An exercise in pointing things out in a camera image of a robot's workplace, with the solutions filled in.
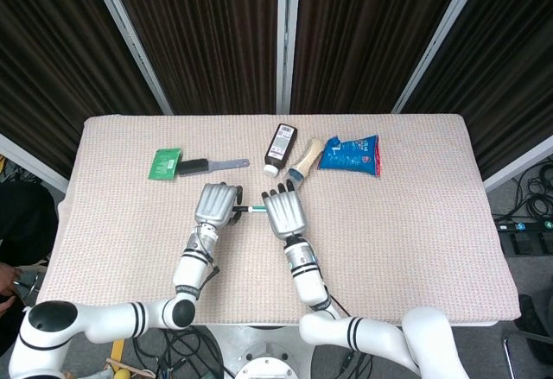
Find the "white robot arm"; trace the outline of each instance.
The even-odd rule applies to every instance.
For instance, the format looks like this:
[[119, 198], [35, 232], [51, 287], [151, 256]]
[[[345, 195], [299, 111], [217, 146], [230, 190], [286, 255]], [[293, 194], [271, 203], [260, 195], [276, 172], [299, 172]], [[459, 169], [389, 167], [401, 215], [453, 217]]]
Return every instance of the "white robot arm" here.
[[205, 185], [196, 207], [197, 225], [173, 277], [175, 297], [150, 303], [126, 303], [95, 307], [67, 301], [46, 301], [27, 312], [10, 359], [12, 379], [63, 379], [61, 365], [71, 338], [80, 332], [93, 343], [135, 338], [149, 328], [181, 330], [194, 320], [207, 267], [213, 266], [217, 231], [235, 223], [231, 217], [242, 188], [225, 184]]
[[286, 242], [284, 253], [302, 303], [314, 313], [300, 320], [302, 339], [313, 345], [335, 344], [385, 357], [423, 379], [468, 379], [446, 316], [433, 307], [418, 307], [403, 319], [403, 332], [382, 321], [340, 319], [332, 305], [310, 243], [302, 237], [307, 219], [291, 182], [278, 193], [262, 193], [270, 227]]

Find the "beige tablecloth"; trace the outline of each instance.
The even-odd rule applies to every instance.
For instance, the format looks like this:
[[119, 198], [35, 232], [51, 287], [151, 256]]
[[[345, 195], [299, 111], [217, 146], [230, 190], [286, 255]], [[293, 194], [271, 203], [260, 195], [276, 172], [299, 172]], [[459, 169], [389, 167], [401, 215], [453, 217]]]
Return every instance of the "beige tablecloth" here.
[[[244, 187], [244, 205], [279, 180], [262, 173], [276, 126], [299, 129], [292, 164], [311, 137], [380, 137], [381, 176], [312, 170], [301, 188], [307, 237], [332, 294], [351, 314], [398, 322], [438, 306], [452, 322], [514, 319], [517, 290], [469, 137], [456, 115], [95, 117], [86, 122], [39, 301], [109, 305], [174, 294], [172, 276], [207, 182]], [[249, 158], [249, 168], [148, 180], [159, 148], [183, 159]], [[221, 273], [197, 323], [295, 323], [283, 243], [261, 213], [219, 233]]]

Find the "curtain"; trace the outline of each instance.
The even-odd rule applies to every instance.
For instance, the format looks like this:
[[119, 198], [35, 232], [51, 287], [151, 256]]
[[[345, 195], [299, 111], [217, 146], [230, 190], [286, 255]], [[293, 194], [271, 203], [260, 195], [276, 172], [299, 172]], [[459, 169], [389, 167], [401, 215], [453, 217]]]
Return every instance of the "curtain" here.
[[291, 111], [389, 113], [450, 0], [300, 0]]
[[463, 115], [483, 179], [553, 135], [553, 0], [469, 0], [404, 112]]
[[91, 116], [160, 114], [102, 0], [0, 0], [0, 133], [69, 177]]
[[178, 114], [273, 113], [277, 0], [123, 0]]

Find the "bottle cap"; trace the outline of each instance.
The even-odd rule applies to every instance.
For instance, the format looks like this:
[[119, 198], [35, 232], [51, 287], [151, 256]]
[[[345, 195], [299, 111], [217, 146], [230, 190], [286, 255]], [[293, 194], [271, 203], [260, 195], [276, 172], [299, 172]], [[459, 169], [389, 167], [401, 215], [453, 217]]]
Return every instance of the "bottle cap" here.
[[272, 178], [276, 178], [278, 175], [278, 169], [273, 165], [265, 165], [263, 168], [263, 173], [268, 174]]

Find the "green package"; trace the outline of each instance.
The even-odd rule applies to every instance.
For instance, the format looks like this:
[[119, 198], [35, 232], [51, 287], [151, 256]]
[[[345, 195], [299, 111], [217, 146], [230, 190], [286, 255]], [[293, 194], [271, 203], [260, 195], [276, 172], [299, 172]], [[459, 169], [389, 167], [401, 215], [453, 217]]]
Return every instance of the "green package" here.
[[166, 180], [175, 176], [176, 164], [181, 156], [179, 148], [160, 148], [156, 151], [156, 157], [149, 170], [148, 179]]

